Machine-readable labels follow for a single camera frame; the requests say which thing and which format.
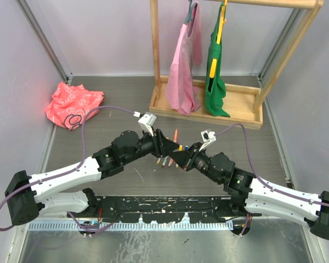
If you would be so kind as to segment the orange marker pen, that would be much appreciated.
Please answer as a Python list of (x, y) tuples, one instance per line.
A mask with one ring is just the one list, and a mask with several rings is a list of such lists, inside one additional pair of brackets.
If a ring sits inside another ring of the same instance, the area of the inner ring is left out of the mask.
[(178, 138), (178, 129), (176, 129), (174, 133), (174, 142), (177, 142), (177, 138)]

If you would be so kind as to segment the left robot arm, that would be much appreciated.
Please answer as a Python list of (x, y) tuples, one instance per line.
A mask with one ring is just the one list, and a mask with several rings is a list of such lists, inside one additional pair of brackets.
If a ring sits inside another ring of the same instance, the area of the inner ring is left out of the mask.
[(146, 155), (165, 157), (179, 145), (167, 139), (161, 130), (143, 137), (126, 130), (110, 146), (84, 161), (42, 174), (28, 175), (25, 170), (13, 175), (6, 191), (12, 225), (26, 224), (48, 208), (52, 195), (87, 182), (102, 180), (124, 170), (124, 166)]

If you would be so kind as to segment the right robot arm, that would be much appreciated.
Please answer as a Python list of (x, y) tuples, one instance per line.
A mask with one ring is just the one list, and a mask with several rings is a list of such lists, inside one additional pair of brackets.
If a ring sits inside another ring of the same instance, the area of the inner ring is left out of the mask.
[(236, 167), (224, 153), (212, 157), (192, 145), (185, 151), (174, 151), (170, 157), (183, 170), (198, 170), (231, 197), (230, 211), (234, 215), (268, 215), (305, 226), (309, 231), (329, 241), (329, 192), (306, 193), (274, 184), (257, 174)]

